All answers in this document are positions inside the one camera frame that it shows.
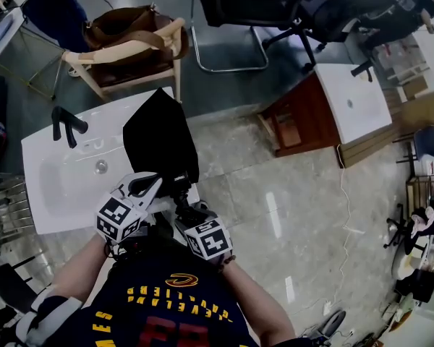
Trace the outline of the red wooden cabinet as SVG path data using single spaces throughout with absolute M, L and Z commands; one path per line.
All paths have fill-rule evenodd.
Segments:
M 341 144 L 325 91 L 314 72 L 261 111 L 258 118 L 277 158 Z

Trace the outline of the stainless metal rack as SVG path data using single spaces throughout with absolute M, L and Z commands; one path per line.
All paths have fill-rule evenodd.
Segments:
M 34 232 L 25 177 L 0 173 L 0 246 Z

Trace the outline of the white rectangular sink basin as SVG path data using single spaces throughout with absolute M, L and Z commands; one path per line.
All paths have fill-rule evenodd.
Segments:
M 77 118 L 88 123 L 88 131 L 75 133 L 74 149 L 68 146 L 65 131 L 60 140 L 53 140 L 52 126 L 22 140 L 27 196 L 38 234 L 95 227 L 102 196 L 134 173 L 124 148 L 123 127 L 155 91 L 79 113 Z M 105 174 L 95 173 L 98 160 L 108 163 Z

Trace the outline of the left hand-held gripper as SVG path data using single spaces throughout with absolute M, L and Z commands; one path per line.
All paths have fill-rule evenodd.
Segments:
M 158 173 L 131 173 L 118 183 L 118 188 L 102 196 L 95 211 L 95 229 L 110 250 L 140 227 L 162 183 Z

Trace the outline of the black cloth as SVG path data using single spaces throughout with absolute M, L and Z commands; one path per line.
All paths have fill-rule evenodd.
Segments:
M 158 89 L 123 127 L 127 157 L 135 173 L 159 174 L 163 183 L 159 197 L 171 193 L 178 175 L 186 173 L 190 183 L 198 182 L 197 151 L 181 105 Z

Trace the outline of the light wooden chair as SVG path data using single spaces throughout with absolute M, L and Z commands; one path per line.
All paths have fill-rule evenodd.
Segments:
M 162 27 L 160 30 L 154 32 L 163 41 L 164 48 L 170 48 L 173 54 L 178 54 L 182 49 L 182 29 L 185 26 L 185 20 L 181 17 L 170 22 L 167 26 Z M 181 103 L 181 60 L 174 59 L 173 67 L 156 74 L 149 75 L 147 77 L 141 77 L 129 82 L 123 82 L 118 85 L 101 87 L 93 79 L 91 74 L 88 73 L 85 65 L 94 64 L 110 64 L 118 60 L 126 59 L 136 54 L 142 53 L 148 49 L 158 50 L 157 47 L 152 46 L 149 43 L 142 42 L 134 39 L 125 43 L 120 43 L 110 48 L 102 48 L 101 50 L 92 51 L 89 53 L 74 53 L 71 51 L 65 51 L 61 59 L 68 64 L 79 74 L 79 76 L 85 81 L 85 83 L 95 92 L 95 94 L 104 102 L 107 103 L 111 99 L 109 93 L 117 90 L 125 89 L 135 85 L 140 85 L 146 82 L 152 82 L 161 80 L 167 77 L 174 79 L 174 98 L 178 103 Z

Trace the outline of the brown cardboard panel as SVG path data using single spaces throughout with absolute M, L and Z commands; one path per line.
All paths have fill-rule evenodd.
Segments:
M 425 126 L 434 126 L 434 91 L 414 100 L 403 102 L 397 89 L 383 91 L 391 124 L 371 132 L 358 140 L 339 145 L 336 156 L 349 168 L 383 149 L 405 134 Z

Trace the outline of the black slim faucet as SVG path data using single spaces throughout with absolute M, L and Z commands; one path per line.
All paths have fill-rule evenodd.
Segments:
M 360 76 L 362 74 L 366 74 L 366 78 L 368 82 L 373 82 L 373 76 L 370 72 L 370 69 L 373 67 L 373 63 L 370 59 L 360 64 L 358 67 L 354 68 L 351 71 L 351 75 L 353 77 Z

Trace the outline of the black mesh swivel office chair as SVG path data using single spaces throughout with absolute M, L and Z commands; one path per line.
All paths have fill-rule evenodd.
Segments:
M 291 35 L 299 36 L 310 60 L 302 68 L 307 73 L 315 66 L 308 38 L 320 43 L 317 51 L 322 51 L 328 43 L 343 43 L 348 36 L 345 27 L 353 19 L 375 11 L 382 3 L 383 0 L 303 0 L 290 28 L 264 40 L 262 46 L 267 49 L 271 44 Z

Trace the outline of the brown leather bag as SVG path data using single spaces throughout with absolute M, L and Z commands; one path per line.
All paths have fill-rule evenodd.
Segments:
M 149 59 L 153 64 L 168 63 L 174 59 L 181 59 L 189 51 L 189 40 L 184 28 L 181 29 L 181 50 L 176 56 L 154 33 L 170 22 L 172 18 L 157 12 L 151 5 L 125 7 L 102 14 L 90 22 L 83 33 L 85 42 L 92 51 L 116 46 L 129 40 L 139 40 L 152 45 L 152 48 L 146 51 L 112 62 L 112 66 L 134 64 Z

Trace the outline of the round white side table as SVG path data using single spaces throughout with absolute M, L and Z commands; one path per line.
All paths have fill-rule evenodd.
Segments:
M 10 13 L 13 14 L 14 22 L 10 27 L 8 33 L 0 41 L 0 56 L 7 50 L 9 46 L 11 46 L 15 37 L 19 37 L 21 39 L 22 44 L 29 56 L 31 55 L 31 51 L 27 45 L 25 37 L 28 37 L 33 40 L 37 40 L 44 45 L 52 47 L 54 50 L 56 50 L 56 55 L 50 61 L 48 61 L 43 67 L 37 70 L 28 79 L 22 77 L 16 72 L 13 72 L 9 67 L 3 65 L 2 63 L 0 63 L 0 70 L 4 71 L 11 78 L 18 80 L 25 87 L 36 92 L 40 96 L 43 96 L 44 98 L 48 98 L 50 101 L 56 100 L 56 90 L 59 84 L 59 78 L 60 78 L 61 68 L 62 68 L 63 49 L 55 42 L 48 39 L 47 37 L 37 33 L 36 31 L 29 29 L 26 26 L 28 19 L 22 13 L 22 10 L 19 7 L 13 7 L 13 8 L 4 9 L 0 11 L 0 21 Z M 43 75 L 43 73 L 47 69 L 50 69 L 54 64 L 56 64 L 56 74 L 54 77 L 53 86 L 51 90 L 45 91 L 44 89 L 41 89 L 36 85 L 36 81 L 38 80 L 39 77 Z

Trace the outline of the person's right forearm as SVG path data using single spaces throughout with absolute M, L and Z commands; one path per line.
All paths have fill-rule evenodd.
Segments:
M 234 260 L 227 259 L 221 271 L 261 347 L 274 347 L 296 338 L 283 307 Z

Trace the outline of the black forked faucet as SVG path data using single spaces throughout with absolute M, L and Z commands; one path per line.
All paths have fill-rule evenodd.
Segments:
M 51 113 L 52 127 L 53 127 L 53 140 L 58 141 L 61 139 L 60 124 L 64 125 L 67 143 L 71 149 L 77 146 L 73 131 L 79 134 L 84 134 L 88 131 L 88 123 L 77 118 L 72 113 L 68 112 L 61 106 L 55 106 Z

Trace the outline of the white square sink basin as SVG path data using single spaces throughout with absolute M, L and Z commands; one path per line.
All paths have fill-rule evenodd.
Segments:
M 330 106 L 342 144 L 392 123 L 374 69 L 354 76 L 351 64 L 316 64 L 315 74 Z

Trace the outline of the black stool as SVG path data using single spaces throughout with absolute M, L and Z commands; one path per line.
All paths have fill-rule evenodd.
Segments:
M 18 262 L 16 265 L 5 263 L 0 265 L 0 297 L 7 306 L 25 314 L 31 310 L 33 302 L 37 297 L 50 286 L 46 284 L 40 292 L 35 292 L 27 283 L 33 279 L 29 277 L 23 279 L 16 271 L 17 268 L 41 256 L 43 252 L 34 254 L 27 259 Z

